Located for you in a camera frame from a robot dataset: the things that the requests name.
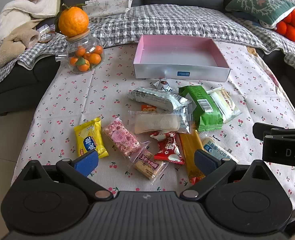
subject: glass jar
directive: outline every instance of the glass jar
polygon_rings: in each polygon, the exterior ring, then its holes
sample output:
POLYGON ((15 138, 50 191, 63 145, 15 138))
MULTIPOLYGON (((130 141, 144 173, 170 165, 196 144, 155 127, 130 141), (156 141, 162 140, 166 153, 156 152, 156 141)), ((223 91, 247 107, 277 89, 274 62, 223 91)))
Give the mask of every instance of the glass jar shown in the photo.
POLYGON ((90 32, 87 29, 84 33, 74 37, 66 37, 67 48, 65 52, 55 55, 56 61, 67 61, 70 70, 73 73, 80 74, 92 71, 104 61, 104 47, 107 43, 107 34, 101 29, 95 29, 90 32), (95 31, 101 31, 104 34, 104 44, 93 36, 95 31))

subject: cherry print tablecloth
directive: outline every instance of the cherry print tablecloth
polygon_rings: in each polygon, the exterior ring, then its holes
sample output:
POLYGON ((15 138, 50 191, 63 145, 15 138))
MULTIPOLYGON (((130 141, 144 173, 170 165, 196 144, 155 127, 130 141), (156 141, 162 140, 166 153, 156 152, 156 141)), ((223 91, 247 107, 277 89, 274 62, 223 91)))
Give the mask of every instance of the cherry print tablecloth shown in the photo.
MULTIPOLYGON (((202 85, 206 90, 218 86, 231 93, 242 114, 222 130, 209 132, 223 147, 233 150, 239 160, 251 162, 262 157, 262 141, 252 135, 254 122, 272 123, 295 128, 295 111, 278 88, 278 82, 260 58, 255 59, 245 46, 216 43, 232 68, 227 82, 202 80, 168 80, 178 91, 186 85, 202 85)), ((75 75, 62 63, 57 75, 43 96, 30 131, 17 161, 12 182, 31 159, 43 165, 55 164, 62 158, 77 157, 74 126, 101 117, 102 127, 120 117, 127 122, 129 110, 139 110, 140 103, 127 98, 129 91, 139 86, 153 86, 156 79, 136 79, 133 71, 135 44, 105 49, 105 62, 95 70, 75 75)), ((148 135, 139 135, 142 141, 148 135)), ((149 151, 158 151, 157 141, 151 139, 149 151)), ((113 193, 119 190, 181 192, 190 185, 186 167, 170 163, 162 176, 152 185, 149 180, 132 168, 103 136, 109 156, 99 160, 98 167, 89 178, 113 193)), ((278 178, 295 208, 295 167, 268 164, 278 178)))

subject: wooden lid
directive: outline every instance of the wooden lid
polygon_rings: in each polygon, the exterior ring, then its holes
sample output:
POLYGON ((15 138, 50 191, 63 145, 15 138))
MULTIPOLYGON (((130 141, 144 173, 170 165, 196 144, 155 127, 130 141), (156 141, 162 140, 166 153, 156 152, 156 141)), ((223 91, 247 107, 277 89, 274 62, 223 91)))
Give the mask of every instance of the wooden lid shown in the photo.
POLYGON ((76 36, 73 36, 73 37, 66 37, 65 39, 68 42, 78 41, 78 40, 86 37, 88 34, 89 34, 89 28, 87 28, 85 32, 83 32, 83 33, 81 33, 79 35, 76 35, 76 36))

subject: ribbed gray plastic panel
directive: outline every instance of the ribbed gray plastic panel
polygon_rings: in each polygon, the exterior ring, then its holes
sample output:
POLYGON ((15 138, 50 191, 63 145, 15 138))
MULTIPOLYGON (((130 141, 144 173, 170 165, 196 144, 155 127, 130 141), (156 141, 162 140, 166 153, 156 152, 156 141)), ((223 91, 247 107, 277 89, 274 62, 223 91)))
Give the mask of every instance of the ribbed gray plastic panel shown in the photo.
POLYGON ((74 227, 50 236, 26 236, 12 231, 4 240, 286 240, 282 233, 245 237, 209 220, 200 204, 179 199, 175 192, 120 192, 96 203, 74 227))

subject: pillow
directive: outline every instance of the pillow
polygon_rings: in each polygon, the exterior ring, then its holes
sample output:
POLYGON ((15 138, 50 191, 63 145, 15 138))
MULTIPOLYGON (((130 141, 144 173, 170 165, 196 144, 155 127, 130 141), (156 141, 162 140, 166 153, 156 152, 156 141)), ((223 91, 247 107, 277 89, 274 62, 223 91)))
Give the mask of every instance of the pillow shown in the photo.
POLYGON ((287 0, 232 0, 225 9, 247 12, 258 18, 264 28, 273 29, 294 8, 295 4, 287 0))

